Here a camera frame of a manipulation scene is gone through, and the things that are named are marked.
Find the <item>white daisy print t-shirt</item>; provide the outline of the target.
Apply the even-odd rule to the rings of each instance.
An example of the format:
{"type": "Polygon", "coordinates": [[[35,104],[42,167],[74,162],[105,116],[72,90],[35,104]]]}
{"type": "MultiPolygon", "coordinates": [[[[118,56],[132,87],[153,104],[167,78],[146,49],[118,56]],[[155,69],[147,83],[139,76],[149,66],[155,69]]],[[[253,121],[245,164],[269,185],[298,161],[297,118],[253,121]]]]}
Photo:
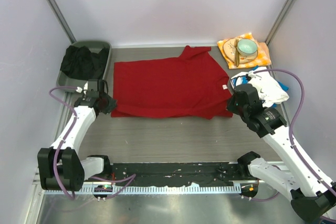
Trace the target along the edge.
{"type": "MultiPolygon", "coordinates": [[[[237,77],[240,76],[240,73],[241,72],[234,75],[230,79],[230,83],[233,88],[241,84],[240,80],[237,80],[237,77]]],[[[261,88],[260,90],[257,89],[257,91],[259,98],[262,101],[263,107],[276,107],[278,104],[281,104],[289,99],[288,93],[281,88],[270,88],[266,86],[261,88]]]]}

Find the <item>grey plastic bin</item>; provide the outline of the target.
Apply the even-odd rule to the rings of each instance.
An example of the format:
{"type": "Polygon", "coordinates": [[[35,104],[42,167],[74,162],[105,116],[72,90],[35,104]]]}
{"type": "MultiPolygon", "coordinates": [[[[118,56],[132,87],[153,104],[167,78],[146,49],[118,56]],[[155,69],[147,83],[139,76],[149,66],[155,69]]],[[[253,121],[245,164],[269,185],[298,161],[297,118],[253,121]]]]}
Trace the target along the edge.
{"type": "MultiPolygon", "coordinates": [[[[111,61],[112,49],[110,43],[106,41],[99,41],[99,40],[84,40],[84,41],[77,41],[73,43],[71,46],[82,47],[86,46],[90,49],[91,52],[98,53],[101,49],[107,48],[109,49],[109,55],[107,60],[107,65],[105,67],[105,71],[102,77],[102,80],[107,79],[107,73],[111,61]]],[[[63,72],[59,71],[59,75],[57,78],[57,86],[59,87],[82,87],[88,80],[77,80],[67,77],[63,72]]]]}

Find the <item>red t-shirt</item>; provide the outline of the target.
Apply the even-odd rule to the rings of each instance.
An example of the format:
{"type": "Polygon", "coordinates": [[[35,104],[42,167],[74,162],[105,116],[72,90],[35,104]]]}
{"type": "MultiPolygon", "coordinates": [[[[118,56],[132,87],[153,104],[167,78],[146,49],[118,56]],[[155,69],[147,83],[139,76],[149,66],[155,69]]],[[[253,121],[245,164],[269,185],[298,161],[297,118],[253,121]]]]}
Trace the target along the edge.
{"type": "Polygon", "coordinates": [[[229,76],[209,54],[210,47],[186,46],[178,57],[116,62],[114,118],[231,118],[229,76]]]}

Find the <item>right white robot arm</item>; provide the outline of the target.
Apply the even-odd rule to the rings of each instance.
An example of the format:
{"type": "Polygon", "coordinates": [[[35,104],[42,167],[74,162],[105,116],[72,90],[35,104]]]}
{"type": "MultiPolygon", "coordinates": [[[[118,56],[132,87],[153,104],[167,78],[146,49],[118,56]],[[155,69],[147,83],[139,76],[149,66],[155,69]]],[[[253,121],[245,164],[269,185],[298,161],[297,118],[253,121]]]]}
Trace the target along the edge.
{"type": "Polygon", "coordinates": [[[251,151],[237,160],[239,177],[263,180],[286,197],[294,212],[309,223],[335,207],[335,182],[290,135],[283,116],[275,108],[263,107],[255,87],[251,84],[236,86],[227,109],[239,115],[247,127],[278,154],[289,170],[283,172],[251,151]]]}

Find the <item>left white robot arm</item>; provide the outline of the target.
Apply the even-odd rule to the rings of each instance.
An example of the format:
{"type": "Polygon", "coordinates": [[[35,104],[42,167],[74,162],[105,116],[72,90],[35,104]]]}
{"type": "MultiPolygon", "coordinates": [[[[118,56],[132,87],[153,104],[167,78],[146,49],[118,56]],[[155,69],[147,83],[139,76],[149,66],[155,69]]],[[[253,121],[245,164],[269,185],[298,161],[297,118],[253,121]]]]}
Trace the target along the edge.
{"type": "Polygon", "coordinates": [[[98,115],[110,114],[117,102],[109,96],[105,80],[87,81],[83,87],[72,87],[80,97],[73,105],[66,104],[72,115],[65,128],[49,148],[37,154],[40,184],[44,190],[63,191],[66,195],[79,191],[85,180],[95,176],[105,182],[112,174],[106,155],[90,155],[80,160],[80,145],[98,115]]]}

